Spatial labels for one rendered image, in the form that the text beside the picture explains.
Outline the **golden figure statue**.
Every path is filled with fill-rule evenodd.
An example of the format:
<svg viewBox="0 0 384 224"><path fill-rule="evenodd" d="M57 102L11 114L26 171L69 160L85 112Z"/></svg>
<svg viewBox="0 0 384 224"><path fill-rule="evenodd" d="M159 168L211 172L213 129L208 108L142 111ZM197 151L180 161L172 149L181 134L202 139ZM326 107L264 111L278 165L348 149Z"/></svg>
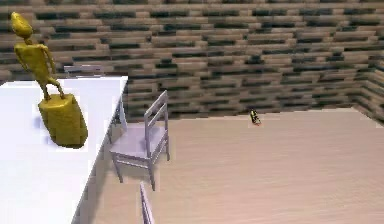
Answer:
<svg viewBox="0 0 384 224"><path fill-rule="evenodd" d="M49 48L32 41L33 28L21 14L12 12L10 18L13 32L23 39L22 43L14 45L16 58L25 71L32 73L43 92L38 109L51 140L61 147L83 147L88 129L82 111L76 97L65 94L53 77L56 67Z"/></svg>

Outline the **white table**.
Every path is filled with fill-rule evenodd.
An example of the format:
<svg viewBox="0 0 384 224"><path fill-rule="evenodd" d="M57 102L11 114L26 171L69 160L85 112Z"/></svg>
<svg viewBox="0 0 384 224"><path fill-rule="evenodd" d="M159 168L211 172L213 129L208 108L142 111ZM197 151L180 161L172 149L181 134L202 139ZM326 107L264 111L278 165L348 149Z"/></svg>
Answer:
<svg viewBox="0 0 384 224"><path fill-rule="evenodd" d="M0 224L90 224L96 205L103 143L126 77L62 79L88 128L80 149L49 137L37 108L34 81L0 86Z"/></svg>

